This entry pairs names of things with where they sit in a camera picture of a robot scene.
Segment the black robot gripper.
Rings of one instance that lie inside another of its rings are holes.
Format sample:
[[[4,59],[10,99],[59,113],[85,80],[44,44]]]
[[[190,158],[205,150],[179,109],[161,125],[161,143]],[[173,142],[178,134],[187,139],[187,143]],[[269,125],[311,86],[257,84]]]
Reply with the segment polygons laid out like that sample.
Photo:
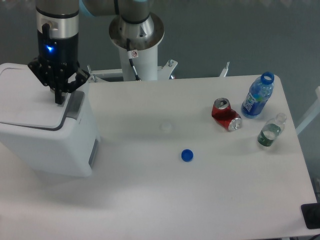
[[[51,37],[49,32],[37,31],[38,57],[27,66],[41,84],[54,93],[58,105],[65,102],[65,93],[72,93],[83,86],[90,74],[79,69],[79,35],[67,38]]]

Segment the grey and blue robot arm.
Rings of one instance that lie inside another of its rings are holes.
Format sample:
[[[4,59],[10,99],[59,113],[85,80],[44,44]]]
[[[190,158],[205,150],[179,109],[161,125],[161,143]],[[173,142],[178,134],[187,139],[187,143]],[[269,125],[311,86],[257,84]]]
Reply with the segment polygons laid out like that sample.
[[[165,29],[150,0],[38,0],[35,3],[38,56],[28,67],[54,93],[56,104],[90,75],[78,61],[79,13],[113,16],[109,37],[118,48],[125,81],[158,79],[158,45]]]

